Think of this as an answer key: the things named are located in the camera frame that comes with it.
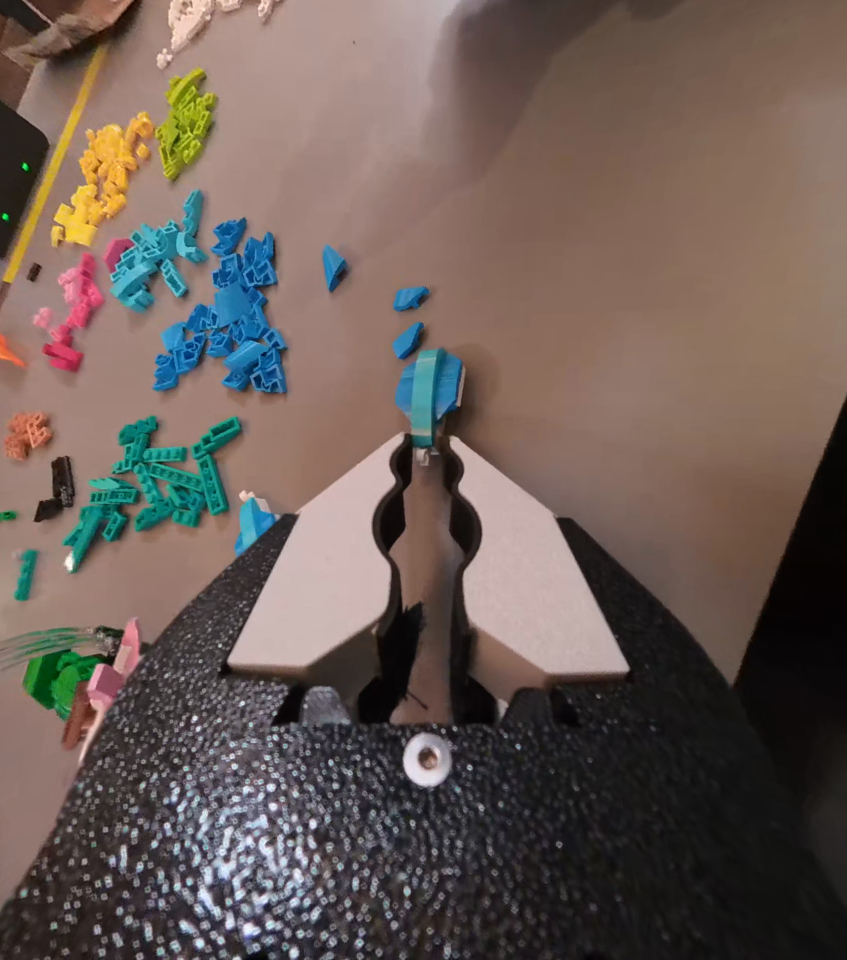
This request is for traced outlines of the green lego plant model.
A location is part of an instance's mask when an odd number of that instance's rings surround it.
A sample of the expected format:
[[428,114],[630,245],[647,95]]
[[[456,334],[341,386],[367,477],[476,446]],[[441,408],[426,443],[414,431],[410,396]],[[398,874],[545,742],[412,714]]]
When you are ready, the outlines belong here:
[[109,709],[145,656],[140,619],[120,629],[48,630],[29,643],[23,690],[62,722],[61,746],[89,752]]

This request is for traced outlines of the blue and white lego piece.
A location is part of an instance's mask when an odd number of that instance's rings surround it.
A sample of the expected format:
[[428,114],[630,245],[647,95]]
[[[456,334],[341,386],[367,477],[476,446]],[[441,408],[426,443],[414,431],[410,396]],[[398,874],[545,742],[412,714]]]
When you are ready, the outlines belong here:
[[234,544],[236,557],[241,556],[280,519],[280,515],[270,509],[266,499],[257,497],[253,491],[242,490],[239,498],[239,533]]

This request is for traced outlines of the cluster of salmon lego pieces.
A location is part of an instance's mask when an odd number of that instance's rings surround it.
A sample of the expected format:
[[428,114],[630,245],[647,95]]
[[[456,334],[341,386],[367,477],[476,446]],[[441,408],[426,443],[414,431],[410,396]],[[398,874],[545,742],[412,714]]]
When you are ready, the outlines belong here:
[[7,424],[3,440],[5,455],[15,461],[25,461],[33,450],[50,444],[53,437],[50,417],[46,413],[16,413]]

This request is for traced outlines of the pile of lime lego pieces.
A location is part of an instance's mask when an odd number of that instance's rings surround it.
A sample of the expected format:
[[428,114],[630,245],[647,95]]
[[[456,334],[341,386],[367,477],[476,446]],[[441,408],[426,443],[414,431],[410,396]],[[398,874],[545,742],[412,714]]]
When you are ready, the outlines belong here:
[[165,99],[166,118],[155,128],[160,164],[169,182],[196,162],[214,125],[217,95],[205,90],[207,73],[198,67],[170,78]]

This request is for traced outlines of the pile of yellow lego pieces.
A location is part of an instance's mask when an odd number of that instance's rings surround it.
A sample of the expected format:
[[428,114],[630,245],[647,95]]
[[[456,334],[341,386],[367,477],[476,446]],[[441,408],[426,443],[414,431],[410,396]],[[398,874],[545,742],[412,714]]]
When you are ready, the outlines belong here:
[[126,126],[86,131],[86,148],[79,158],[83,183],[69,203],[57,208],[50,230],[54,248],[65,243],[92,246],[101,225],[125,209],[131,175],[150,159],[154,134],[146,111],[130,117]]

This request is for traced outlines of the pile of turquoise lego pieces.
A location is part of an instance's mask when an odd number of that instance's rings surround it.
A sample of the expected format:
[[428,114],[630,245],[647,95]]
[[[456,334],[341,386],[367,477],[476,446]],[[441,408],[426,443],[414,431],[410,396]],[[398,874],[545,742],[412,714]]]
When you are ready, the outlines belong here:
[[154,278],[163,278],[178,299],[189,294],[177,261],[196,265],[209,258],[198,242],[203,207],[204,193],[195,189],[183,201],[180,220],[170,219],[160,226],[142,223],[130,235],[129,246],[119,255],[109,275],[109,293],[121,306],[138,314],[147,312],[155,303]]

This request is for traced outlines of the pile of blue lego pieces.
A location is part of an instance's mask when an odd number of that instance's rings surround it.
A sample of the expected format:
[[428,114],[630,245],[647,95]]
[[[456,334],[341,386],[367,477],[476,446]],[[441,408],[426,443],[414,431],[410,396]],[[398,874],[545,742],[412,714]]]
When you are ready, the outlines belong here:
[[225,367],[226,389],[284,395],[287,343],[265,316],[264,290],[278,283],[274,234],[250,235],[245,218],[220,222],[213,233],[211,252],[218,259],[211,274],[213,301],[197,303],[186,320],[162,331],[152,388],[172,390],[204,359],[215,358]]

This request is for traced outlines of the yellow tape strip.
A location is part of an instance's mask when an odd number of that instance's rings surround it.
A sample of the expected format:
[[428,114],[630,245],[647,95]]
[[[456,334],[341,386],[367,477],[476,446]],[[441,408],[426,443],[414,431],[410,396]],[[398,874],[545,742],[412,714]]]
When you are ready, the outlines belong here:
[[28,254],[30,244],[43,216],[58,174],[70,150],[75,132],[94,91],[97,77],[107,60],[111,45],[112,42],[109,39],[102,40],[97,44],[87,63],[77,96],[70,107],[69,114],[66,117],[64,126],[50,154],[50,158],[44,164],[35,194],[27,209],[22,225],[18,230],[16,240],[7,260],[6,268],[2,274],[1,282],[4,284],[12,284],[21,270],[22,263]]

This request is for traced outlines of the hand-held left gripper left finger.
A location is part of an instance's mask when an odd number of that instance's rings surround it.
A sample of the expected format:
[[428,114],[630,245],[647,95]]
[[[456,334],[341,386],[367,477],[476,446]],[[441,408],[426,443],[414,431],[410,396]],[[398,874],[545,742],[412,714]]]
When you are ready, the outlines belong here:
[[333,688],[350,706],[382,676],[403,607],[392,549],[406,532],[407,435],[306,503],[226,661],[239,676]]

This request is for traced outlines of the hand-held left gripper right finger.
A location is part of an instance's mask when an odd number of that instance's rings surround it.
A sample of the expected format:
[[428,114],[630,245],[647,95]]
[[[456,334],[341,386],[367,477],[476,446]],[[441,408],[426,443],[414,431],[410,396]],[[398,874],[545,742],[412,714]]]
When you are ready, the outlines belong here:
[[478,542],[462,575],[474,637],[468,674],[495,700],[519,690],[611,681],[630,671],[556,515],[460,438],[454,492]]

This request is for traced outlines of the pile of teal lego pieces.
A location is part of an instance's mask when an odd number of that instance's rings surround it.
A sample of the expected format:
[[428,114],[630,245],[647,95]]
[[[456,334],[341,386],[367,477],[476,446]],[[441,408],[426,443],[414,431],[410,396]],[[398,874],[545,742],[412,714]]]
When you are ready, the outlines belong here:
[[171,522],[195,529],[204,515],[230,510],[216,456],[241,435],[239,417],[217,422],[190,446],[155,446],[159,425],[148,416],[123,426],[121,459],[109,474],[87,481],[87,503],[62,541],[66,572],[79,570],[98,542],[115,543],[129,528],[143,533]]

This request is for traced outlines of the blue lego assembly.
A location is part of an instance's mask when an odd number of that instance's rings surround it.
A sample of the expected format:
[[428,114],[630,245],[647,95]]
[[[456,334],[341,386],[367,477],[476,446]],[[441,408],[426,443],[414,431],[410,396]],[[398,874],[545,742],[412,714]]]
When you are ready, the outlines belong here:
[[441,347],[419,352],[403,369],[394,402],[407,419],[416,464],[425,467],[438,455],[447,418],[460,408],[465,376],[463,361]]

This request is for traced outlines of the pile of white lego pieces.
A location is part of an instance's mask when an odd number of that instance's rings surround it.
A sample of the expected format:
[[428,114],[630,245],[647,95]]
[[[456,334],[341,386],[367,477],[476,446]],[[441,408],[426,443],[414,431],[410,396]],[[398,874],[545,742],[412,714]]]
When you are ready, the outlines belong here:
[[269,24],[275,11],[282,4],[278,1],[171,1],[168,3],[167,24],[170,30],[169,46],[155,55],[156,68],[166,71],[175,57],[200,39],[212,25],[217,11],[230,15],[245,5],[255,6],[261,26]]

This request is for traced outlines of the pile of pink lego pieces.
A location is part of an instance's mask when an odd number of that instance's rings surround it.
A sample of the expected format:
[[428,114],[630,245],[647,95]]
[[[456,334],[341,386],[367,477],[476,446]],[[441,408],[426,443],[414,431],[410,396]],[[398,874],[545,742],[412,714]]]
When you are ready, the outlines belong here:
[[75,336],[88,327],[105,302],[96,282],[96,273],[95,257],[84,252],[75,266],[57,277],[57,286],[67,308],[66,316],[57,322],[47,306],[39,308],[33,315],[33,326],[47,337],[42,353],[57,370],[77,373],[82,366],[84,354],[77,349]]

